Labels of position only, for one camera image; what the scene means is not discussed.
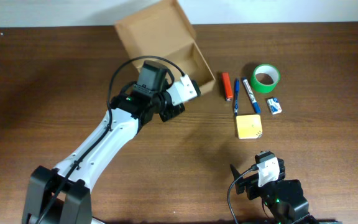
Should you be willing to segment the yellow sticky note pad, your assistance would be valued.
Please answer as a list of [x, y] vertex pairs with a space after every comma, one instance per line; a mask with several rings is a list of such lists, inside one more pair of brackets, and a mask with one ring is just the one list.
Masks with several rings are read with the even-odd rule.
[[257, 139], [261, 138], [263, 135], [259, 114], [237, 116], [236, 126], [239, 139]]

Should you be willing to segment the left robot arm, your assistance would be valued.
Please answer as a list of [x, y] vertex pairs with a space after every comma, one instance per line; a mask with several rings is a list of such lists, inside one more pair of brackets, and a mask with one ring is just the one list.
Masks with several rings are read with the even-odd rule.
[[172, 61], [141, 56], [136, 81], [116, 96], [107, 95], [107, 111], [98, 127], [53, 169], [38, 166], [30, 176], [23, 223], [97, 223], [91, 192], [118, 151], [159, 114], [166, 122], [184, 112], [184, 104], [200, 95], [197, 83], [181, 68], [176, 79]]

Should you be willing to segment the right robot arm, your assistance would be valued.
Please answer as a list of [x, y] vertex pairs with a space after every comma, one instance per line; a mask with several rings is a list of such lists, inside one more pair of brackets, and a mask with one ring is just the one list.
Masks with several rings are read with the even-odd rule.
[[227, 204], [236, 223], [239, 221], [230, 201], [233, 188], [238, 195], [246, 193], [249, 200], [260, 198], [262, 208], [270, 210], [275, 223], [318, 223], [309, 212], [301, 182], [285, 180], [285, 162], [271, 151], [255, 155], [255, 164], [243, 173], [232, 164], [230, 168], [234, 180], [227, 190]]

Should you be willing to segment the green tape roll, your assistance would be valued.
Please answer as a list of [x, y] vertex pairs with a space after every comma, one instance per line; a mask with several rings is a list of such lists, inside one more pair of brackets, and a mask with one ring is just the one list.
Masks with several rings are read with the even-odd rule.
[[260, 64], [251, 76], [250, 85], [259, 93], [270, 93], [277, 86], [281, 75], [276, 67], [271, 64]]

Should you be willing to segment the brown cardboard box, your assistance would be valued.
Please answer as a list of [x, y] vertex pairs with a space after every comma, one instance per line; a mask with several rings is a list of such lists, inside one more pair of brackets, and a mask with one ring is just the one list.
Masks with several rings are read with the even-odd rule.
[[213, 90], [216, 79], [196, 44], [196, 32], [178, 1], [155, 3], [117, 21], [115, 28], [130, 58], [163, 57], [195, 80], [201, 94]]

